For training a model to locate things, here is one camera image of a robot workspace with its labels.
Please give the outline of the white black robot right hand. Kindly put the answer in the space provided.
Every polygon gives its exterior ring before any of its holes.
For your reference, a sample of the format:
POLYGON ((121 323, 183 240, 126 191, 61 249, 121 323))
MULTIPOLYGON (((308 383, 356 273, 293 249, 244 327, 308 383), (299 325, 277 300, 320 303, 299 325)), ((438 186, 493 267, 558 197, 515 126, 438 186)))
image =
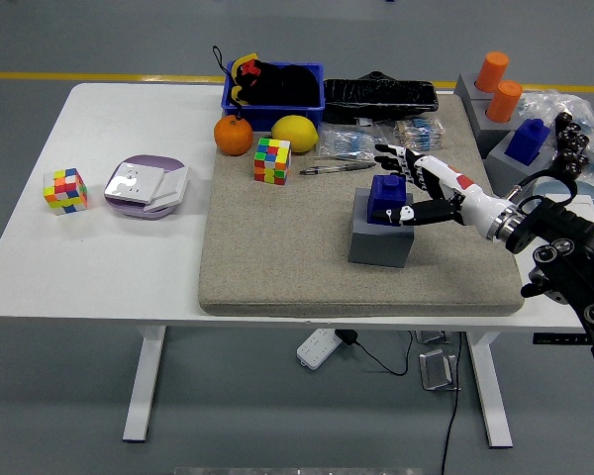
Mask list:
POLYGON ((515 210, 510 201, 487 195, 465 174, 432 155, 386 143, 379 143, 375 148, 379 151, 375 161, 383 169, 430 196, 428 201, 376 211, 373 217, 379 223, 423 226, 454 221, 473 226, 482 237, 493 240, 515 210))

